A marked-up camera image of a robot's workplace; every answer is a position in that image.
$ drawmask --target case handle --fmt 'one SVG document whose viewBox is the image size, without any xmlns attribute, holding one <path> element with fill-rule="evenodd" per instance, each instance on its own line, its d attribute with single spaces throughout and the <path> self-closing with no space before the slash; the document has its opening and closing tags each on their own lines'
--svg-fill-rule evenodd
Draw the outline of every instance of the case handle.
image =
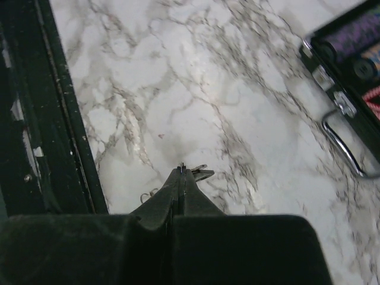
<svg viewBox="0 0 380 285">
<path fill-rule="evenodd" d="M 354 155 L 352 154 L 352 152 L 350 151 L 348 146 L 344 143 L 344 141 L 338 136 L 338 134 L 328 124 L 328 119 L 331 116 L 336 115 L 338 113 L 339 113 L 338 110 L 333 110 L 333 111 L 328 112 L 326 115 L 324 115 L 324 117 L 322 118 L 322 122 L 321 122 L 323 132 L 334 143 L 334 145 L 339 150 L 341 150 L 342 154 L 344 155 L 344 157 L 348 161 L 352 172 L 355 175 L 357 175 L 361 178 L 364 178 L 364 179 L 380 178 L 380 172 L 368 174 L 364 170 L 362 170 L 362 168 L 360 167 L 359 163 L 355 159 Z"/>
</svg>

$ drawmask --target marble surface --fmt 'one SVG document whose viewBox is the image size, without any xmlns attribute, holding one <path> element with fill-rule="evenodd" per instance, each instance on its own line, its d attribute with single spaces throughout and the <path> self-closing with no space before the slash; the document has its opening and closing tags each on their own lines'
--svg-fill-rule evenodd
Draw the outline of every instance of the marble surface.
<svg viewBox="0 0 380 285">
<path fill-rule="evenodd" d="M 321 133 L 332 104 L 297 51 L 357 3 L 51 0 L 110 212 L 206 163 L 216 175 L 199 187 L 225 213 L 304 216 L 336 285 L 379 285 L 380 183 L 353 177 Z"/>
</svg>

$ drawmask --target open toolbox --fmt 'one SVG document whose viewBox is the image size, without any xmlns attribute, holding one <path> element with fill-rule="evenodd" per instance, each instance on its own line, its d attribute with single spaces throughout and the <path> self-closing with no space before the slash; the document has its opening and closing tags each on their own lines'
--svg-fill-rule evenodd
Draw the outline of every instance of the open toolbox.
<svg viewBox="0 0 380 285">
<path fill-rule="evenodd" d="M 341 150 L 355 174 L 366 173 L 330 127 L 341 114 L 380 163 L 380 2 L 368 0 L 308 34 L 300 47 L 301 60 L 336 109 L 322 118 L 322 129 Z"/>
</svg>

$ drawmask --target purple object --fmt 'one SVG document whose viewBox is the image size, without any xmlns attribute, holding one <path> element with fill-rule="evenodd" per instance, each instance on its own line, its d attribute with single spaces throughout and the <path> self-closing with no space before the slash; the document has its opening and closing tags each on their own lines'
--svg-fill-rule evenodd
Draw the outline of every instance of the purple object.
<svg viewBox="0 0 380 285">
<path fill-rule="evenodd" d="M 320 42 L 327 58 L 339 63 L 378 40 L 380 40 L 380 5 L 335 33 L 324 37 Z"/>
</svg>

